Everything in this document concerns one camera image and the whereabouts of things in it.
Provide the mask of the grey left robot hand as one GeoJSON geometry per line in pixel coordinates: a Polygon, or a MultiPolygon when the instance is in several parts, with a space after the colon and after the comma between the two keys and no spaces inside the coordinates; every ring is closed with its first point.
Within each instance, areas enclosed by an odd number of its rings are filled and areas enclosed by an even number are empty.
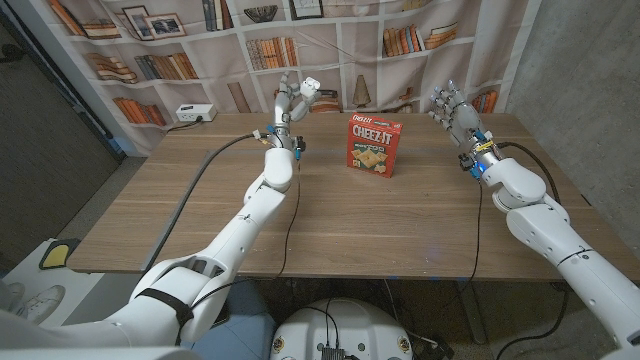
{"type": "Polygon", "coordinates": [[[320,82],[307,77],[302,83],[288,83],[289,72],[279,81],[274,103],[272,143],[278,148],[293,149],[290,123],[302,120],[320,97],[320,82]]]}

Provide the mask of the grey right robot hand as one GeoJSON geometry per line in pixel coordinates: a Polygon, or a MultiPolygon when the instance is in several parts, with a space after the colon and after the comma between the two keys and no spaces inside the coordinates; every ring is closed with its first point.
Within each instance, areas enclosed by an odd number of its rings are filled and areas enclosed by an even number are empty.
{"type": "Polygon", "coordinates": [[[463,171],[479,179],[489,167],[502,160],[502,154],[478,112],[452,80],[448,81],[447,88],[436,86],[430,101],[428,115],[449,134],[458,148],[463,171]]]}

